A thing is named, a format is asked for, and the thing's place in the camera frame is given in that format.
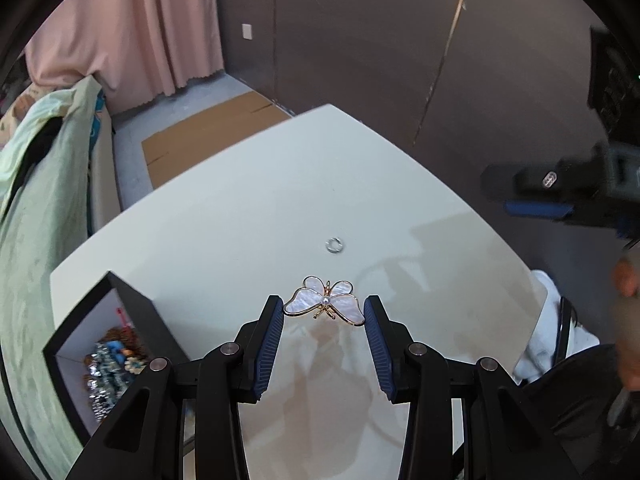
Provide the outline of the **person right hand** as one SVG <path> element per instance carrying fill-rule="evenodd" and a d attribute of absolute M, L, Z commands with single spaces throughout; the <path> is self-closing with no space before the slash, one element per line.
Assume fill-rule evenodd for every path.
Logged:
<path fill-rule="evenodd" d="M 618 292 L 612 315 L 616 330 L 618 374 L 623 386 L 638 391 L 640 382 L 639 356 L 639 249 L 626 252 L 613 271 Z"/>

